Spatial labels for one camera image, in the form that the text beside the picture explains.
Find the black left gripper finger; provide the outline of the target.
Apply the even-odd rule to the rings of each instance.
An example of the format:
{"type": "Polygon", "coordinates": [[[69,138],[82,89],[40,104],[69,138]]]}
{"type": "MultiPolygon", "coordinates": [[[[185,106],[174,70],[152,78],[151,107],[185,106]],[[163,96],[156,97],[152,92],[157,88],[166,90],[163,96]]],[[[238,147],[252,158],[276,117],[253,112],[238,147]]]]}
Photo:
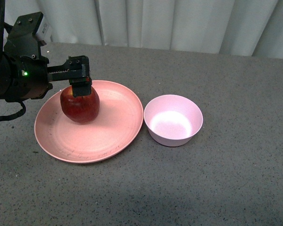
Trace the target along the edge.
{"type": "Polygon", "coordinates": [[[72,80],[73,97],[88,96],[92,93],[92,80],[89,77],[83,77],[72,80]]]}

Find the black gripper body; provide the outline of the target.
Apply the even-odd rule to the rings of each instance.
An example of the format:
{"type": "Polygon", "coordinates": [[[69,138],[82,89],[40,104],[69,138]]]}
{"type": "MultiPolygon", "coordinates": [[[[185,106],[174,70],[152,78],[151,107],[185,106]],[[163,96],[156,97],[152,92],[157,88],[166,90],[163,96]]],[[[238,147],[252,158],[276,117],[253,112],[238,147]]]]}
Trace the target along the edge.
{"type": "Polygon", "coordinates": [[[87,56],[70,56],[62,65],[48,66],[36,39],[42,12],[18,17],[7,37],[4,56],[10,65],[10,85],[3,99],[41,99],[52,89],[53,81],[69,81],[90,77],[87,56]]]}

